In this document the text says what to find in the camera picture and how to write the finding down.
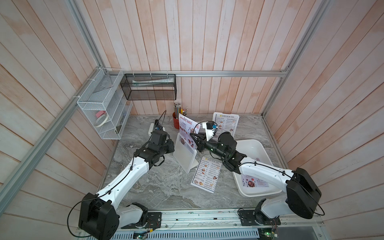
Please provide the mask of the special menu sheet top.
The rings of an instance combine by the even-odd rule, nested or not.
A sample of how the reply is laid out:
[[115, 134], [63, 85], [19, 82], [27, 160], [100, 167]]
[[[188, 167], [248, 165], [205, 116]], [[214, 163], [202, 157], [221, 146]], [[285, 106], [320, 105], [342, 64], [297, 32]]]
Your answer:
[[192, 149], [196, 149], [196, 143], [191, 138], [190, 133], [198, 134], [201, 124], [189, 119], [188, 117], [179, 114], [179, 129], [180, 135]]

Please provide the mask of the special menu sheet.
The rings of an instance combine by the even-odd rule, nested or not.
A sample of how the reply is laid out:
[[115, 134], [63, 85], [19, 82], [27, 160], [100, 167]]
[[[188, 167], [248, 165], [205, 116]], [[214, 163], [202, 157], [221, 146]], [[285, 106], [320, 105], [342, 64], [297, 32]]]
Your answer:
[[192, 149], [196, 149], [196, 143], [191, 138], [190, 133], [198, 134], [201, 124], [189, 119], [188, 117], [179, 114], [179, 129], [180, 135]]
[[243, 187], [245, 188], [268, 188], [269, 184], [258, 178], [242, 175]]

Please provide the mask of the Dim Sum Inn menu front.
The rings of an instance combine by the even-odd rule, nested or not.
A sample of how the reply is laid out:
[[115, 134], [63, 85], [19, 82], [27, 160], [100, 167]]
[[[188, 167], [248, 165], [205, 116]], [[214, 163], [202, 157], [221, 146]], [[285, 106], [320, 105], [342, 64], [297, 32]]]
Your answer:
[[222, 162], [216, 159], [202, 157], [191, 185], [209, 193], [214, 193], [222, 167]]

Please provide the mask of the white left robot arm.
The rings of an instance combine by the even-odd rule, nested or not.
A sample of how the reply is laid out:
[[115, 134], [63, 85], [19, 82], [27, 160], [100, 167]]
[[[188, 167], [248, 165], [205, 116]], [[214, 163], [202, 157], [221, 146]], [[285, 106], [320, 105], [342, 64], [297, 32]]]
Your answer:
[[174, 150], [174, 142], [167, 132], [153, 131], [121, 173], [96, 194], [88, 193], [79, 202], [79, 228], [98, 240], [109, 240], [117, 229], [128, 225], [149, 227], [148, 208], [139, 203], [122, 208], [120, 203], [143, 175], [152, 167], [159, 167], [165, 155]]

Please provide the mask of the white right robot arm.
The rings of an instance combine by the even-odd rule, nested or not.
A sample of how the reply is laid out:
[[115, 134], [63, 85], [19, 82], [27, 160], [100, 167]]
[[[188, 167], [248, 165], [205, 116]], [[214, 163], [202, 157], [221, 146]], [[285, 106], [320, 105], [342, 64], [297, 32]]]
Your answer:
[[217, 141], [208, 140], [204, 134], [190, 134], [198, 151], [208, 150], [218, 156], [227, 170], [240, 177], [250, 176], [266, 182], [269, 186], [281, 190], [281, 194], [272, 199], [261, 200], [252, 212], [252, 216], [243, 217], [259, 225], [279, 223], [280, 216], [296, 214], [311, 219], [322, 193], [309, 173], [302, 169], [282, 169], [263, 163], [268, 155], [257, 140], [236, 141], [229, 132], [222, 133]]

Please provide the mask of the special menu sheet in tray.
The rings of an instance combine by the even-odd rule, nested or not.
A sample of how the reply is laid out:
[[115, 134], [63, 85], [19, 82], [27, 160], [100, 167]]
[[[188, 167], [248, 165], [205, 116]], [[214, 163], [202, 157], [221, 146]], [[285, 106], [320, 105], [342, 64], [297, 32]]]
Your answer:
[[243, 187], [245, 188], [268, 188], [269, 184], [258, 178], [242, 175]]

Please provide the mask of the red metal pen cup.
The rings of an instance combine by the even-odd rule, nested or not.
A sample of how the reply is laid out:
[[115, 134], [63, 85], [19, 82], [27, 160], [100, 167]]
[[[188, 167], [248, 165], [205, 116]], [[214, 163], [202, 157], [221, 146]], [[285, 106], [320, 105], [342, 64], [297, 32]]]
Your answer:
[[175, 129], [177, 130], [180, 129], [179, 118], [178, 118], [178, 114], [176, 113], [173, 113], [173, 125]]

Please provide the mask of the pencils and pens bundle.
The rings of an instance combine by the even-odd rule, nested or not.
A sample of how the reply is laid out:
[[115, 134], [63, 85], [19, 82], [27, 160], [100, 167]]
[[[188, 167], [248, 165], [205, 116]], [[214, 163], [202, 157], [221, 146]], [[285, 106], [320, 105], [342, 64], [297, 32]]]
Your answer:
[[188, 107], [183, 108], [182, 104], [174, 103], [174, 118], [178, 118], [179, 115], [186, 116], [188, 114]]

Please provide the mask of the white tape roll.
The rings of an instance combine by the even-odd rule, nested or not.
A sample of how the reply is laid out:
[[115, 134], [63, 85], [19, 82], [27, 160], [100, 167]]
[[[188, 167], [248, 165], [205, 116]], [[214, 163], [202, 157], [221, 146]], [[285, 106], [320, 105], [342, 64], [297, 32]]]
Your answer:
[[103, 114], [96, 119], [94, 127], [100, 128], [108, 121], [109, 121], [109, 116], [107, 114]]

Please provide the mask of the white plastic tray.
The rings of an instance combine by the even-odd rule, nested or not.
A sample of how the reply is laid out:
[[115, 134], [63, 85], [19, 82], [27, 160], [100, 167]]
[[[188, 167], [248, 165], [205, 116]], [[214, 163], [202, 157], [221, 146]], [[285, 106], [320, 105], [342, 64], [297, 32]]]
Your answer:
[[[239, 140], [237, 141], [236, 150], [262, 164], [273, 164], [263, 145], [258, 140]], [[243, 197], [253, 198], [272, 196], [282, 192], [282, 190], [269, 183], [268, 188], [245, 188], [243, 187], [242, 175], [233, 173], [233, 177], [238, 187], [239, 194]]]

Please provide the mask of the black mesh basket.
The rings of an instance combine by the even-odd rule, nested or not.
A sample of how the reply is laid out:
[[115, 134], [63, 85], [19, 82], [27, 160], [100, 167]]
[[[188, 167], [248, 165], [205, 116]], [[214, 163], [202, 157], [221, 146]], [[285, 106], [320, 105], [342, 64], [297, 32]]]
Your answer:
[[177, 81], [174, 74], [124, 74], [120, 86], [128, 101], [177, 99]]

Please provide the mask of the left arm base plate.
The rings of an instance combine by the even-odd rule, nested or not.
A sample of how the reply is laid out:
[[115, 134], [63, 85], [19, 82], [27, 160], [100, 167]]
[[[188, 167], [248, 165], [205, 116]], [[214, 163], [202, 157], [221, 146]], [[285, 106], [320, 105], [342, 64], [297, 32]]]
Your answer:
[[129, 224], [122, 229], [138, 229], [138, 230], [149, 230], [157, 229], [161, 227], [162, 212], [149, 212], [143, 213], [140, 220], [137, 223]]

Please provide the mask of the aluminium front rail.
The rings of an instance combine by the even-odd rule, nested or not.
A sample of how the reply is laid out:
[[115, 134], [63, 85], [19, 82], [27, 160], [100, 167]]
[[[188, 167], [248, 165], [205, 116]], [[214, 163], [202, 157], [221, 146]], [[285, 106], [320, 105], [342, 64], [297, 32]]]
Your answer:
[[280, 217], [279, 226], [242, 226], [238, 209], [154, 210], [162, 212], [157, 229], [117, 229], [109, 240], [329, 240], [320, 217]]

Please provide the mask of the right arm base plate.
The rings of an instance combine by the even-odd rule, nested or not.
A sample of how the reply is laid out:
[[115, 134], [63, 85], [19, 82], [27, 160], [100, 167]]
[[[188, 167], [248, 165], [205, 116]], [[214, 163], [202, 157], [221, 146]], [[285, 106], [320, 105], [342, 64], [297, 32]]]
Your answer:
[[241, 220], [242, 226], [279, 226], [281, 220], [279, 217], [270, 219], [261, 211], [238, 209], [237, 214]]

